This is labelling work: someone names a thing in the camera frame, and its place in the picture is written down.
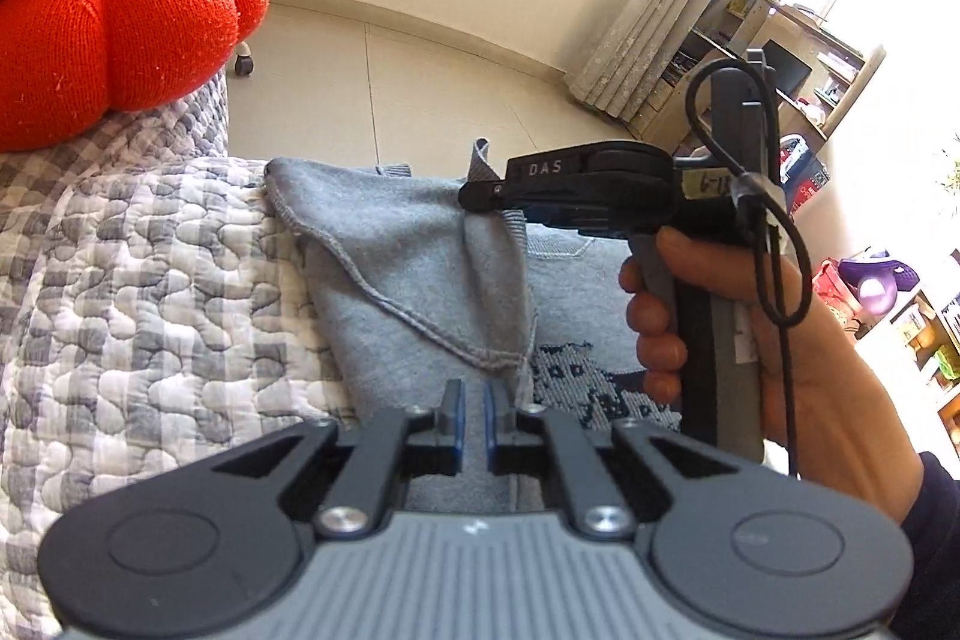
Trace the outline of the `person's right hand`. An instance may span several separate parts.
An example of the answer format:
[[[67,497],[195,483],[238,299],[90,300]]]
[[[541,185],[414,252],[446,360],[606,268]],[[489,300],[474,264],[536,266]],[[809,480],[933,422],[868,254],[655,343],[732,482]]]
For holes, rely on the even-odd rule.
[[[765,437],[788,448],[804,479],[905,520],[923,486],[924,466],[889,393],[820,301],[799,325],[779,328],[761,308],[752,253],[693,241],[672,227],[656,248],[670,273],[742,304],[760,359]]]

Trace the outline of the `dark blue sleeve forearm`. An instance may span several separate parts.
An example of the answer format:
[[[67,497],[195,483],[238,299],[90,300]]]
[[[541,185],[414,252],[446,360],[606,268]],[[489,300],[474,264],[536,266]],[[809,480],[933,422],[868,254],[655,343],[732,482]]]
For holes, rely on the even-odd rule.
[[[960,635],[960,492],[932,453],[919,458],[923,484],[901,523],[913,548],[913,578],[890,627],[907,640],[950,640]]]

